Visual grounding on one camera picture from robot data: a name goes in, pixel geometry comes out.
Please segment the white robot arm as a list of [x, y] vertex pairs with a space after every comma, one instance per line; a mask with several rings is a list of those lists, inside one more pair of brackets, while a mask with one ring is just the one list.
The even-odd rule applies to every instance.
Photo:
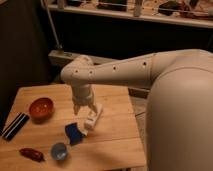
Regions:
[[213, 171], [213, 53], [185, 49], [95, 65], [81, 55], [61, 71], [74, 110], [94, 103], [93, 84], [149, 90], [146, 149], [149, 171]]

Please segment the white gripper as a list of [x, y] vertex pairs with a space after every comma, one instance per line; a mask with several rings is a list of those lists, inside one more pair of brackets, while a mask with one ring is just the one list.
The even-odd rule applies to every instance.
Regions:
[[94, 103], [94, 93], [89, 84], [72, 86], [72, 100], [74, 115], [78, 115], [80, 107], [88, 106], [95, 114], [98, 113], [98, 105]]

